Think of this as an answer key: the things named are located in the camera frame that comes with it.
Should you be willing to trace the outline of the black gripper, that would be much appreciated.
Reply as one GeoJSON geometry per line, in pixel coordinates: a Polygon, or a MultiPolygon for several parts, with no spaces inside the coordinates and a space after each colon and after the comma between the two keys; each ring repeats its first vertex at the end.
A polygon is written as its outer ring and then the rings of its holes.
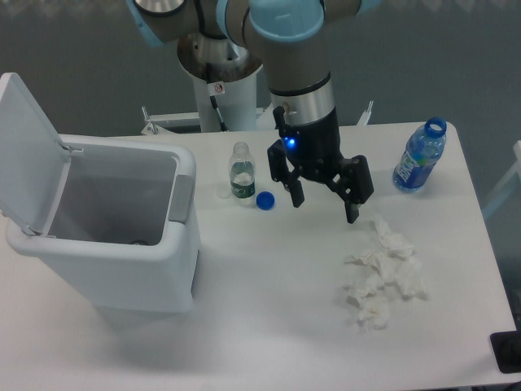
{"type": "Polygon", "coordinates": [[[295,208],[304,202],[300,176],[330,186],[344,202],[347,222],[354,223],[360,206],[373,194],[374,185],[365,156],[343,158],[336,110],[304,125],[288,125],[282,106],[276,107],[273,114],[279,140],[267,150],[271,178],[290,193],[295,208]]]}

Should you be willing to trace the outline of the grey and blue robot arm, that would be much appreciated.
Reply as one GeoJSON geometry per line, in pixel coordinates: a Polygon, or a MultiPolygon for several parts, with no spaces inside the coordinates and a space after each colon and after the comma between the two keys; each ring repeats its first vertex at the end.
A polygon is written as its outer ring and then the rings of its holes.
{"type": "Polygon", "coordinates": [[[130,1],[153,45],[177,43],[180,64],[206,85],[267,77],[278,140],[267,151],[271,178],[304,202],[301,180],[326,185],[349,222],[373,194],[364,156],[345,158],[326,59],[324,29],[368,1],[130,1]]]}

